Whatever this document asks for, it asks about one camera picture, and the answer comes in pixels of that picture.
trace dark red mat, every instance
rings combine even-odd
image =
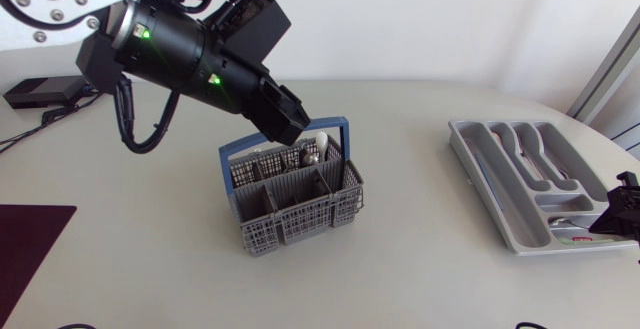
[[[0,205],[0,327],[75,211],[72,206]]]

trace gray cutlery tray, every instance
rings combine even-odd
[[[450,121],[449,127],[451,146],[517,255],[636,246],[582,228],[609,206],[607,189],[551,123]],[[556,218],[576,225],[550,225]]]

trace blue handle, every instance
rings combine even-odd
[[[351,158],[351,152],[349,149],[349,121],[347,118],[329,117],[313,119],[309,126],[305,128],[305,131],[336,127],[340,128],[340,150],[342,151],[342,157],[345,160],[349,160]],[[224,176],[224,186],[227,188],[227,195],[233,193],[229,157],[266,141],[267,138],[262,135],[262,133],[255,133],[220,147],[220,166],[222,168],[222,175]]]

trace white table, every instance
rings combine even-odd
[[[311,117],[344,115],[365,185],[353,224],[253,258],[218,147],[249,121],[184,98],[147,155],[120,142],[106,97],[0,156],[0,198],[78,211],[7,329],[637,327],[640,251],[516,257],[449,146],[450,119],[543,119],[609,189],[631,155],[542,105],[439,82],[289,82]],[[168,91],[135,88],[137,132]],[[42,110],[0,104],[0,138]]]

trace dishwasher cutlery basket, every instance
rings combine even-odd
[[[326,160],[302,168],[300,151],[318,154],[315,138],[294,145],[230,157],[267,141],[261,133],[220,148],[220,162],[231,209],[245,248],[260,256],[350,223],[363,206],[362,178],[350,160],[349,122],[344,117],[314,119],[305,129],[338,127],[340,143],[331,136]]]

